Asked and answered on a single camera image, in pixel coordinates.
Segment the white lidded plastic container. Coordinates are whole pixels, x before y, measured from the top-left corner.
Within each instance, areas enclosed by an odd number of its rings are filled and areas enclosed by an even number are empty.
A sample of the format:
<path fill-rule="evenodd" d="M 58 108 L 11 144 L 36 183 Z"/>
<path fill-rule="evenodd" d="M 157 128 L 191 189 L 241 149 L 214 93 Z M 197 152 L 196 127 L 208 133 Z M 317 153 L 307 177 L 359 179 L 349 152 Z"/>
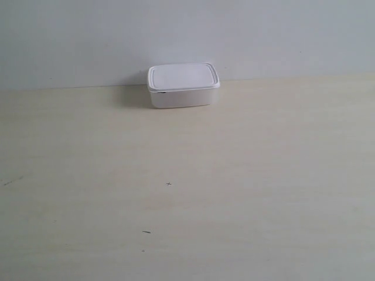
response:
<path fill-rule="evenodd" d="M 155 108 L 184 108 L 210 105 L 219 96 L 220 80 L 210 63 L 152 66 L 147 87 Z"/>

